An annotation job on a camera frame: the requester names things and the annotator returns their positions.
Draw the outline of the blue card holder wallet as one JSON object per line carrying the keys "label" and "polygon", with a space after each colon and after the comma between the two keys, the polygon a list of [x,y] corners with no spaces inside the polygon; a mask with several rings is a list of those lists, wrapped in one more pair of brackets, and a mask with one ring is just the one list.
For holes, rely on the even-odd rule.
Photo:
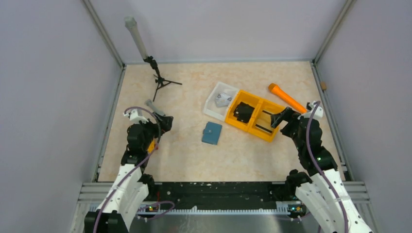
{"label": "blue card holder wallet", "polygon": [[221,124],[209,121],[203,130],[202,142],[211,145],[217,145],[222,128],[223,127]]}

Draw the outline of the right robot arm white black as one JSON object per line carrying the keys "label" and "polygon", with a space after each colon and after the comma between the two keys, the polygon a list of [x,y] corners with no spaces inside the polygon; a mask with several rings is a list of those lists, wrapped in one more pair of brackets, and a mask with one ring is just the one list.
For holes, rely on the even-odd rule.
{"label": "right robot arm white black", "polygon": [[322,145],[323,131],[319,119],[324,115],[318,102],[301,114],[290,107],[271,115],[271,126],[287,124],[281,133],[290,138],[305,172],[291,171],[286,179],[285,194],[300,200],[325,233],[371,233],[372,228],[356,209],[341,179],[331,153]]}

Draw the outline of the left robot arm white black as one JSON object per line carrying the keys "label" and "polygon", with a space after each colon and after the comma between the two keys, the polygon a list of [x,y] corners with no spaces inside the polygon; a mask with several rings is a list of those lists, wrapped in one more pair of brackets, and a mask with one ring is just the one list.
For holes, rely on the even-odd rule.
{"label": "left robot arm white black", "polygon": [[127,114],[127,146],[119,172],[104,200],[84,219],[86,233],[127,233],[144,200],[154,198],[153,178],[143,173],[163,133],[172,128],[172,116],[153,114],[155,121]]}

